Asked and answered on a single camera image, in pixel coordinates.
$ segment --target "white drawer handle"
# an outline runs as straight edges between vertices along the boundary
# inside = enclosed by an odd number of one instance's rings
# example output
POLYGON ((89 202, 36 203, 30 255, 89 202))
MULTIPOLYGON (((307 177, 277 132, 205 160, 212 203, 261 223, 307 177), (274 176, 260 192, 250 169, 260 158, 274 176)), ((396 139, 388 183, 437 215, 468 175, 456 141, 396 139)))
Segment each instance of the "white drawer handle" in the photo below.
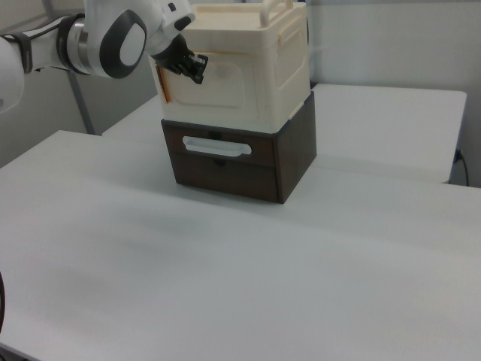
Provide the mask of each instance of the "white drawer handle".
POLYGON ((183 137, 182 142, 186 145, 187 150, 216 154, 217 156, 240 156, 242 154, 249 155, 253 152, 248 144, 232 143, 231 141, 183 137))

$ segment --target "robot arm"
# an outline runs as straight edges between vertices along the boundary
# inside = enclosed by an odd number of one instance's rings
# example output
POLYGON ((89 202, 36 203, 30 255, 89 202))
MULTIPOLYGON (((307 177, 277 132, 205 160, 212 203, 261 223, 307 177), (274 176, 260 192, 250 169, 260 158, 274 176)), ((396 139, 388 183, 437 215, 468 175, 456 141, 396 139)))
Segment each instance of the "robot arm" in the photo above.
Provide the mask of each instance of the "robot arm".
POLYGON ((147 52, 159 66, 202 83, 206 56, 180 32, 195 15, 187 0, 85 0, 86 13, 0 35, 0 113, 18 103, 24 74, 46 67, 120 79, 147 52))

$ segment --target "wooden drawer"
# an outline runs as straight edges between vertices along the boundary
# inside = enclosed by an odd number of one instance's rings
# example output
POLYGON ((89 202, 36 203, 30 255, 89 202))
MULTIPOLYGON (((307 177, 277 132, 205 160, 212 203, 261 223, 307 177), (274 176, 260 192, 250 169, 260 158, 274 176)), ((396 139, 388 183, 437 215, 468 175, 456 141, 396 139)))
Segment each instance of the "wooden drawer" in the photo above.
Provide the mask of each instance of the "wooden drawer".
POLYGON ((171 153, 178 184, 277 202, 276 170, 245 162, 171 153))
POLYGON ((316 157, 314 113, 311 93, 275 134, 163 120, 175 179, 186 186, 284 203, 316 157))
MULTIPOLYGON (((236 156, 235 160, 237 162, 274 167, 274 147, 273 140, 270 135, 245 131, 239 132, 233 129, 216 128, 210 126, 196 126, 194 124, 172 122, 168 120, 162 121, 162 128, 164 129, 165 141, 167 142, 168 149, 171 152, 206 155, 187 150, 186 145, 183 142, 184 137, 203 138, 214 141, 227 141, 236 144, 247 144, 252 150, 252 153, 249 155, 242 154, 240 156, 236 156)), ((207 156, 225 160, 231 158, 216 154, 207 154, 207 156)))

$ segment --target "white table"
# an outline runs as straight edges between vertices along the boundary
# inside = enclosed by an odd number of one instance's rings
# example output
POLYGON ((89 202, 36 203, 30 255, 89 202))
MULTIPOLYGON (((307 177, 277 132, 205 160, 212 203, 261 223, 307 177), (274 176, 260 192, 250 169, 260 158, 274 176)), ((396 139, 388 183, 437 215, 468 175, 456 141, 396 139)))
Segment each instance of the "white table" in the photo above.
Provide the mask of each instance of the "white table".
MULTIPOLYGON (((449 180, 466 94, 374 86, 314 87, 315 167, 419 181, 449 180)), ((109 138, 165 144, 158 96, 107 130, 109 138)))
POLYGON ((0 169, 0 343, 40 361, 481 354, 481 191, 310 168, 275 205, 162 145, 59 132, 0 169))

